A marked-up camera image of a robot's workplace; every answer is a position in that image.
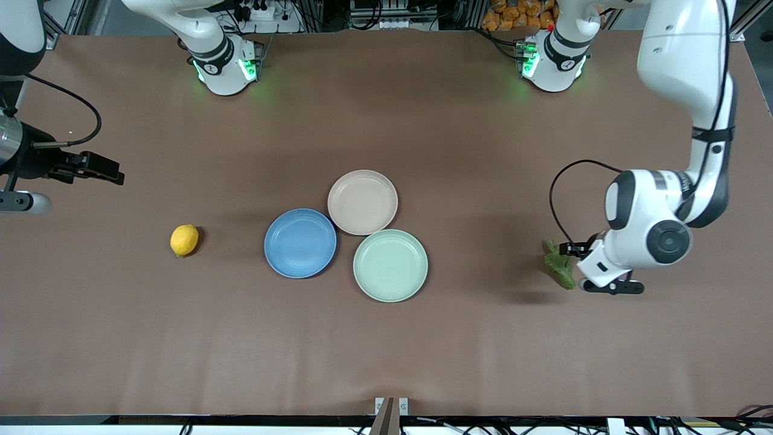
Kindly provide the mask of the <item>green lettuce leaf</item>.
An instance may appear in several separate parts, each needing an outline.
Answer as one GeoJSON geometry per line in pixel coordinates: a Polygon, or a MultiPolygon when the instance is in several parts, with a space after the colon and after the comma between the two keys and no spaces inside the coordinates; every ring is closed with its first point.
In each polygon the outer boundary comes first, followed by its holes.
{"type": "Polygon", "coordinates": [[[552,239],[545,239],[543,243],[545,248],[544,265],[564,289],[576,288],[577,281],[574,279],[574,265],[571,256],[561,254],[560,245],[553,242],[552,239]]]}

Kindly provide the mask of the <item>yellow lemon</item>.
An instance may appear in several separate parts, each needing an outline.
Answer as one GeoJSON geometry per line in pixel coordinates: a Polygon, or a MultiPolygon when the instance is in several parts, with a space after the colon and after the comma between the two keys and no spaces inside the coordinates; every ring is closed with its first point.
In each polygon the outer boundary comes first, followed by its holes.
{"type": "Polygon", "coordinates": [[[169,246],[177,258],[184,258],[196,250],[199,229],[195,225],[180,225],[172,231],[169,246]]]}

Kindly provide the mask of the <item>brown table cover sheet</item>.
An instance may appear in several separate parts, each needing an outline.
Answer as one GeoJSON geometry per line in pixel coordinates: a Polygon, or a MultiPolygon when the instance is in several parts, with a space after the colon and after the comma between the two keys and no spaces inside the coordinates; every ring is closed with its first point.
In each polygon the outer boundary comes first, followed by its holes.
{"type": "Polygon", "coordinates": [[[174,37],[66,37],[36,75],[100,111],[85,145],[124,185],[21,181],[42,215],[0,214],[0,414],[732,416],[773,403],[773,118],[745,47],[726,212],[641,295],[566,290],[553,176],[595,159],[682,170],[690,116],[636,74],[638,32],[597,36],[558,94],[474,33],[273,38],[241,94],[202,86],[174,37]],[[357,286],[339,234],[311,279],[276,274],[263,237],[326,210],[340,176],[399,192],[428,278],[402,303],[357,286]],[[193,253],[169,241],[199,229],[193,253]]]}

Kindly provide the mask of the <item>pale green plate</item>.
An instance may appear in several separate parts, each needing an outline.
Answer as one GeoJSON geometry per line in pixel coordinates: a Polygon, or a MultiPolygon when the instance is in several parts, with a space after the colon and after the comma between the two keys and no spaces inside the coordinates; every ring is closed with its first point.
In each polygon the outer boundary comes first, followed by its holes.
{"type": "Polygon", "coordinates": [[[356,248],[353,276],[373,300],[398,303],[411,299],[425,284],[428,254],[412,234],[397,229],[377,231],[356,248]]]}

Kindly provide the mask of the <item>blue plate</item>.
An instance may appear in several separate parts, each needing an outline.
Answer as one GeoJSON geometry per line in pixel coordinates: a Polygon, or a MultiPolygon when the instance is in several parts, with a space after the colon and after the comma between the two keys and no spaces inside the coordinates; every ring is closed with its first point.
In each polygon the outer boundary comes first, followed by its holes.
{"type": "Polygon", "coordinates": [[[263,253],[279,275],[307,279],[331,264],[338,245],[336,229],[326,215],[296,208],[271,223],[263,239],[263,253]]]}

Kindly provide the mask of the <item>beige plate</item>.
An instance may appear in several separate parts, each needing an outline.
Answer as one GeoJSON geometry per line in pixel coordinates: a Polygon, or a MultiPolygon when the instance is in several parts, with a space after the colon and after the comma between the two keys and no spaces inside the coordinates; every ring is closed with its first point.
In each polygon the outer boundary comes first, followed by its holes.
{"type": "Polygon", "coordinates": [[[399,207],[397,188],[373,170],[355,170],[337,179],[329,190],[327,210],[345,233],[370,235],[389,226],[399,207]]]}

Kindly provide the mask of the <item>white power strip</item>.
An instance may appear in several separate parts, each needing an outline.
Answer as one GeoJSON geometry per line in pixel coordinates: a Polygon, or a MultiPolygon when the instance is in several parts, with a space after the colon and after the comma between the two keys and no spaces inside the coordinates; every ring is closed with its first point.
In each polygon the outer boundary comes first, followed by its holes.
{"type": "Polygon", "coordinates": [[[290,0],[234,0],[232,16],[243,33],[300,33],[298,9],[290,0]]]}

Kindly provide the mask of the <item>orange snack packs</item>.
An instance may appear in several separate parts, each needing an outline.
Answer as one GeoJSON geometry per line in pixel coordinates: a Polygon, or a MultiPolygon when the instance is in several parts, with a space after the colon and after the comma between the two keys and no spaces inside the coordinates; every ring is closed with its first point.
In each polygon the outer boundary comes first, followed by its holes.
{"type": "Polygon", "coordinates": [[[488,0],[480,27],[489,32],[522,27],[552,30],[559,16],[556,0],[488,0]]]}

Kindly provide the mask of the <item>grey equipment rack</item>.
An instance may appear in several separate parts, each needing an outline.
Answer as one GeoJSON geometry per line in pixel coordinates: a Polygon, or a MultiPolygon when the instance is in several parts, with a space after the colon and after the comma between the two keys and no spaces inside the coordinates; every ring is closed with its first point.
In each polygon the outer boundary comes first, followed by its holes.
{"type": "Polygon", "coordinates": [[[350,0],[346,25],[362,31],[439,30],[437,0],[350,0]]]}

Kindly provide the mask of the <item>aluminium frame profile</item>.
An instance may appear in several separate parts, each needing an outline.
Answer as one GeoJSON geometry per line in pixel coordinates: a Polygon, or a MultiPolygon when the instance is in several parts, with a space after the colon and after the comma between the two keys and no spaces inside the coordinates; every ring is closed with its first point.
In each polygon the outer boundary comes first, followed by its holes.
{"type": "Polygon", "coordinates": [[[88,0],[42,0],[47,50],[54,50],[60,36],[77,34],[86,3],[88,0]]]}
{"type": "Polygon", "coordinates": [[[735,12],[731,24],[731,41],[745,41],[745,32],[773,7],[773,0],[735,0],[735,12]]]}

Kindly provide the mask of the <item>small metal bracket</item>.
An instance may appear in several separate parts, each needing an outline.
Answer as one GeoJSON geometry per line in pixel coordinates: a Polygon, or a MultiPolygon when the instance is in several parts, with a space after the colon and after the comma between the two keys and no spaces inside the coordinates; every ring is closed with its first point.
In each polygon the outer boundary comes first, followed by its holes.
{"type": "MultiPolygon", "coordinates": [[[[378,414],[379,410],[386,404],[387,398],[378,397],[374,400],[374,413],[378,414]]],[[[397,408],[401,416],[409,416],[409,399],[405,397],[393,398],[393,408],[397,408]]]]}

